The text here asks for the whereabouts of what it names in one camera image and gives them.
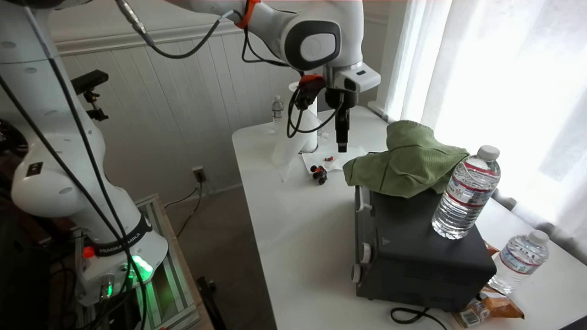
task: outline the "wall outlet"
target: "wall outlet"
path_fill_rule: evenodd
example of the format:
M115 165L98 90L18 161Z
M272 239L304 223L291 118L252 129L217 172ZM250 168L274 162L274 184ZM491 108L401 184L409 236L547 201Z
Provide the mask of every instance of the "wall outlet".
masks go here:
M195 179L199 182L206 182L206 173L204 172L204 166L192 167L191 171L194 173Z

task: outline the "bottle label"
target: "bottle label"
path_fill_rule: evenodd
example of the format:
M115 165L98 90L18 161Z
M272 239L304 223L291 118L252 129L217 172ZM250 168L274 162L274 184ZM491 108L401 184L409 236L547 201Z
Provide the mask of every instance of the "bottle label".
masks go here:
M473 188L459 181L454 174L450 177L446 193L457 203L469 207L483 207L491 198L493 189Z
M524 275L532 274L540 266L521 261L516 256L514 256L507 247L501 250L500 259L501 262L503 262L504 265L506 265L509 269Z

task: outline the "plastic water bottle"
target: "plastic water bottle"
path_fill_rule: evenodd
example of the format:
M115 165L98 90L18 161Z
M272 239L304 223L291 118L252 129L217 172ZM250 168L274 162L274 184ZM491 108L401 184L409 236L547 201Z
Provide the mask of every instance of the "plastic water bottle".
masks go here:
M281 117L284 116L284 103L281 102L281 97L279 95L273 97L271 110L273 111L273 125L275 126L275 131L277 131Z
M432 227L442 237L465 237L500 182L497 164L500 151L482 146L476 155L463 159L453 175L432 216Z
M548 259L546 242L548 235L540 230L510 238L494 257L497 273L489 280L489 286L506 295L512 293Z

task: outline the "white curtain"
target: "white curtain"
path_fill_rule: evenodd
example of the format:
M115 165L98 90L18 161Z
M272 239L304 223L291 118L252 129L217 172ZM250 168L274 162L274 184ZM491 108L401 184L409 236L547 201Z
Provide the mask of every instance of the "white curtain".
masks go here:
M375 108L470 153L498 147L498 188L518 201L513 212L587 263L587 1L406 8Z

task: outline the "green towel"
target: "green towel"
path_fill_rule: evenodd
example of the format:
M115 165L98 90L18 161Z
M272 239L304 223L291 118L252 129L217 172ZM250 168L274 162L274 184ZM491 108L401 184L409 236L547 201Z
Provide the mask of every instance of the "green towel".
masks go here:
M441 194L454 166L469 156L465 149L438 142L431 128L409 120L387 127L387 149L348 161L343 166L346 183L405 198L428 188Z

